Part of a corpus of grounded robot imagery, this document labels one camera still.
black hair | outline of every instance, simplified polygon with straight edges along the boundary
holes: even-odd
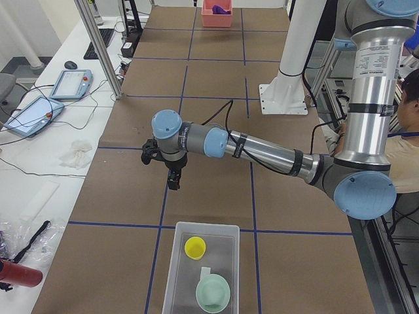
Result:
[[[406,102],[419,99],[419,69],[411,72],[401,85],[401,90],[406,92]]]

red bottle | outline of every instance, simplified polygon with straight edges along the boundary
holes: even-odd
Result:
[[[43,274],[39,270],[0,259],[0,282],[2,283],[34,287],[42,281],[42,278]]]

keyboard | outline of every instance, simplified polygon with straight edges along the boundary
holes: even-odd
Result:
[[[99,31],[105,43],[105,46],[108,47],[109,44],[111,43],[111,39],[113,35],[113,28],[99,28]],[[87,48],[87,51],[83,56],[83,59],[85,60],[99,59],[98,55],[94,51],[94,47],[92,43],[89,44],[89,47]]]

white desk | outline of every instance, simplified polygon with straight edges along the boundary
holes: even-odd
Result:
[[[105,23],[101,27],[114,28],[117,19],[105,18],[104,21]],[[114,32],[111,44],[107,49],[114,69],[118,67],[121,61],[120,56],[118,56],[122,46],[120,38],[121,34]],[[64,69],[64,62],[71,60],[79,66],[79,69],[90,69],[92,71],[94,79],[90,91],[95,90],[100,82],[106,78],[99,60],[84,60],[82,58],[89,42],[90,39],[83,23],[80,21],[43,71],[36,82],[36,86],[54,84],[60,71]],[[46,96],[49,95],[50,91],[50,88],[43,89]],[[25,107],[38,95],[40,95],[38,91],[28,94],[19,108]],[[27,172],[86,175],[89,166],[82,169],[64,167],[60,165],[59,158],[70,150],[71,143],[76,140],[86,140],[92,145],[93,149],[88,152],[88,155],[93,158],[115,98],[107,82],[98,91],[94,92],[92,97],[99,105],[85,129],[76,130],[67,124],[53,123],[32,139],[24,139],[17,143],[0,146],[3,150],[0,152],[0,157]],[[76,127],[82,127],[86,124],[95,106],[95,101],[86,97],[66,107],[63,113],[57,117],[57,121],[66,121]],[[21,137],[9,131],[0,132],[0,143],[8,143],[19,138]],[[26,175],[0,161],[0,222],[17,220],[25,206],[47,181],[58,183],[59,187],[33,221],[33,231],[31,233],[35,232],[45,220],[50,220],[55,226],[61,226],[62,231],[51,242],[52,254],[54,254],[84,179]],[[41,270],[44,273],[44,278],[48,273],[51,262],[52,259],[48,264],[36,262],[32,258],[22,260],[23,265]],[[31,313],[42,285],[43,282],[35,288],[15,286],[12,291],[0,291],[1,307],[8,314]]]

purple cloth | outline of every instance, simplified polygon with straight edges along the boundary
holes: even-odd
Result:
[[[219,5],[214,5],[212,7],[212,14],[231,14],[231,11],[226,11]]]

